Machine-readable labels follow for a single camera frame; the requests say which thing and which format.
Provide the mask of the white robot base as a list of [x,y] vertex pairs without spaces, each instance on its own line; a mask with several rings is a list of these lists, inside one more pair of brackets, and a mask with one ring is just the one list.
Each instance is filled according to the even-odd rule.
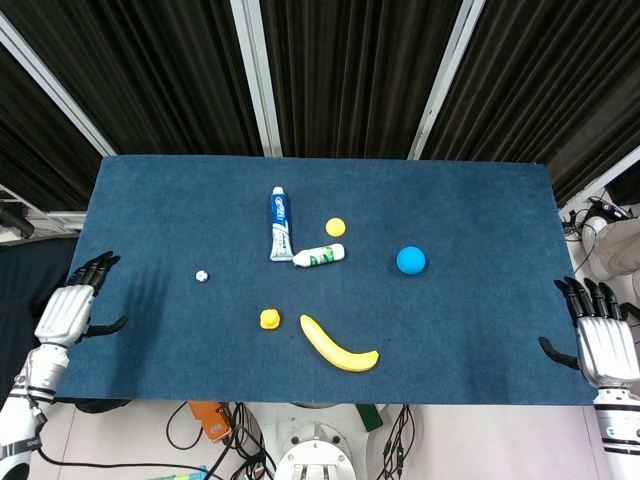
[[250,402],[272,471],[267,480],[370,480],[355,404]]

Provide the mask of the orange box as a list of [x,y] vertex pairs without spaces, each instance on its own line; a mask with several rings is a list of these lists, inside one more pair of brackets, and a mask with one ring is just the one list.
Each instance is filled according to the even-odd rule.
[[209,441],[218,442],[231,434],[231,422],[223,403],[188,401],[188,405]]

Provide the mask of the beige bag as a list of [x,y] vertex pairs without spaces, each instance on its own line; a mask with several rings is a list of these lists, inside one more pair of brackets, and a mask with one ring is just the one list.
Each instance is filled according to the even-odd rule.
[[593,216],[583,226],[582,243],[590,269],[599,280],[640,271],[640,218],[608,223]]

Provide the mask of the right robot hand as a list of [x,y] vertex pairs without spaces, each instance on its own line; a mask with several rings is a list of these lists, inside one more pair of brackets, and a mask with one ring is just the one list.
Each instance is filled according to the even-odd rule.
[[549,339],[540,337],[538,342],[546,356],[579,371],[595,388],[629,389],[639,383],[640,361],[627,318],[631,314],[640,316],[640,309],[619,303],[604,282],[566,277],[556,279],[554,285],[566,301],[578,353],[563,354]]

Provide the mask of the blue ball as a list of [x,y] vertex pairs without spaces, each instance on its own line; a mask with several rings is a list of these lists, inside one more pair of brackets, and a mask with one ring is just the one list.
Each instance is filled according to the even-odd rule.
[[396,255],[396,266],[405,275],[421,273],[427,264],[426,255],[417,246],[405,246]]

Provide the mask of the blue white toothpaste tube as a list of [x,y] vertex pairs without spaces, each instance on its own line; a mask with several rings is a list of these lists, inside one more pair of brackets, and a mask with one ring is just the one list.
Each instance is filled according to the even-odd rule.
[[272,247],[270,260],[290,261],[294,254],[290,239],[290,209],[284,189],[276,186],[271,194]]

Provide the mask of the yellow banana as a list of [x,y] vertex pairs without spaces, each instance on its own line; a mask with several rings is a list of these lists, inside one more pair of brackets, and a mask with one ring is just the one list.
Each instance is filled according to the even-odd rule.
[[299,323],[310,344],[334,367],[348,372],[365,372],[378,363],[377,350],[360,353],[345,350],[312,317],[303,314],[300,316]]

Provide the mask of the white green small bottle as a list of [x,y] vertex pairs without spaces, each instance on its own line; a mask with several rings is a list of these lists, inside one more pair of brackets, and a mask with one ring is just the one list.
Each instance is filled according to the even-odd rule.
[[345,247],[341,243],[334,243],[322,247],[304,249],[294,255],[292,262],[297,267],[313,267],[341,261],[345,258]]

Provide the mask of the green block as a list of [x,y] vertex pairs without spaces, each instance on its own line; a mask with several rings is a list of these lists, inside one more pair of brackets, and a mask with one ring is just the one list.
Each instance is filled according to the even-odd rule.
[[371,433],[384,425],[384,421],[375,404],[356,404],[355,407],[367,433]]

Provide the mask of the white frame post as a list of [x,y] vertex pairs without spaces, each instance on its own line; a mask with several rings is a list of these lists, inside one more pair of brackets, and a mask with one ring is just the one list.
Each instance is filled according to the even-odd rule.
[[260,0],[230,0],[230,5],[263,153],[282,157]]
[[1,10],[0,44],[102,157],[116,154],[115,148]]
[[640,162],[640,145],[625,155],[620,161],[605,171],[602,175],[590,182],[584,189],[574,195],[559,210],[561,218],[568,215],[571,210],[578,211],[590,196],[596,196],[605,190],[605,187],[621,174]]
[[434,130],[451,85],[464,59],[486,0],[462,0],[442,59],[423,109],[416,134],[409,148],[408,160],[419,160]]

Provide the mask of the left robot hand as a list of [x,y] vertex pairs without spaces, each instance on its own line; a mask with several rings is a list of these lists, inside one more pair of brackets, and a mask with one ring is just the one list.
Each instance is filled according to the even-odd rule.
[[92,326],[90,319],[94,300],[119,260],[119,255],[106,251],[74,270],[52,293],[35,329],[41,344],[70,349],[84,338],[109,336],[124,328],[126,315],[108,325]]

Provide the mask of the blue table cloth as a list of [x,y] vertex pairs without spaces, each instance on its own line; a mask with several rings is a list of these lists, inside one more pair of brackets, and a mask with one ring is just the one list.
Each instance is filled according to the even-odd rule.
[[[270,260],[271,194],[284,189],[293,254],[341,243],[308,268]],[[331,237],[326,222],[346,223]],[[405,275],[397,252],[425,269]],[[74,347],[68,398],[280,403],[585,405],[594,390],[552,362],[575,334],[556,279],[573,272],[549,175],[501,162],[120,155],[102,161],[73,263],[120,260],[91,310],[116,334]],[[198,282],[196,272],[209,278]],[[281,317],[260,327],[264,309]],[[312,317],[342,348],[310,344]]]

